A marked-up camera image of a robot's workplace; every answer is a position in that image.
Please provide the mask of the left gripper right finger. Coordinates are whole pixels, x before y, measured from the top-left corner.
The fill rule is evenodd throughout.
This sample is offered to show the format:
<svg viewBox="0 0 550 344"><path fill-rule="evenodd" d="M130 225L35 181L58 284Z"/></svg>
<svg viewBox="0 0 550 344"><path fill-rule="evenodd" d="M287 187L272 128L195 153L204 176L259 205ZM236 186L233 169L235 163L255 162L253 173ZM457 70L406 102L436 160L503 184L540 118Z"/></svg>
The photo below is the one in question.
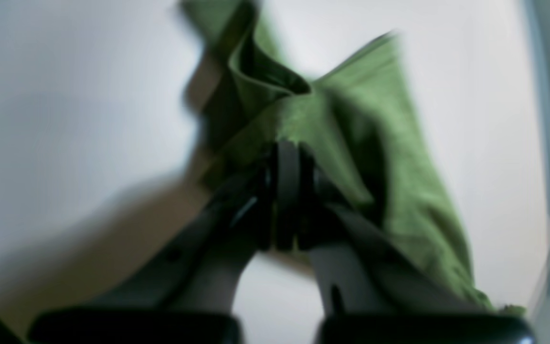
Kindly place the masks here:
<svg viewBox="0 0 550 344"><path fill-rule="evenodd" d="M466 302L355 211L303 146L285 142L285 249L306 251L325 319L317 344L534 344L525 320Z"/></svg>

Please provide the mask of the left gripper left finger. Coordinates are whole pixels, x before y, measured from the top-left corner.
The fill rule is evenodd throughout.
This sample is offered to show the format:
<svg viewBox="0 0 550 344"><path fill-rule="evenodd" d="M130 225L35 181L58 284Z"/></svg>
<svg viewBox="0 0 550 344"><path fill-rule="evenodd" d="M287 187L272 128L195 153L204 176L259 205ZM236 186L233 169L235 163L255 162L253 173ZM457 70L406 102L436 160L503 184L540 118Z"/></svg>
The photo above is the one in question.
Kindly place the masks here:
<svg viewBox="0 0 550 344"><path fill-rule="evenodd" d="M243 344L232 315L237 285L270 248L279 160L286 143L227 180L162 250L113 289L76 307L46 312L33 344Z"/></svg>

